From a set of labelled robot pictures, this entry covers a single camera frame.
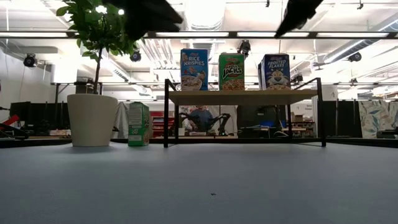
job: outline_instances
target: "frosted flakes box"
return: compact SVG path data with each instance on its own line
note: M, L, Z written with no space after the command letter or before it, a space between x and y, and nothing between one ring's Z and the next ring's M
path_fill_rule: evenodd
M181 50L181 90L208 90L206 49Z
M243 54L221 54L218 70L220 90L244 90Z
M261 75L263 90L289 90L289 55L266 54L261 61Z
M152 137L152 125L149 107L141 102L132 102L129 105L129 146L146 146Z

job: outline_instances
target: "plant stem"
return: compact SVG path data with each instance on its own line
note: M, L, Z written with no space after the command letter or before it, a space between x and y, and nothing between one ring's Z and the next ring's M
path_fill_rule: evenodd
M97 92L97 86L98 86L98 79L100 77L100 68L101 68L101 58L102 58L102 46L99 48L98 52L98 62L97 62L97 69L95 71L95 81L94 81L94 94L98 94Z

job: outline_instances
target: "potted plant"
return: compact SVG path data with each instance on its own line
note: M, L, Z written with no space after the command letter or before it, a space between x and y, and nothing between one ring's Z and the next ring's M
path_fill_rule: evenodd
M87 51L84 57L96 60L94 94L68 95L68 110L74 146L108 146L111 139L117 99L98 95L98 78L103 51L113 55L132 55L135 40L125 33L124 11L101 0L64 0L67 4L57 10L57 16L70 15L77 45Z

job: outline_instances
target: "gray table surface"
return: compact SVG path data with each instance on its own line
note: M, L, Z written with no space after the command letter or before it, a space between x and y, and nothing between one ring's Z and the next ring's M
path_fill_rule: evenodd
M398 150L0 149L0 223L398 223Z

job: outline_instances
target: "green box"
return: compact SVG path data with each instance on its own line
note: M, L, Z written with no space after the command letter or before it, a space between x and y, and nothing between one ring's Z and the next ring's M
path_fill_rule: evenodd
M149 107L141 102L132 102L128 111L129 146L147 146L152 137Z
M218 69L220 90L244 90L243 54L221 54Z

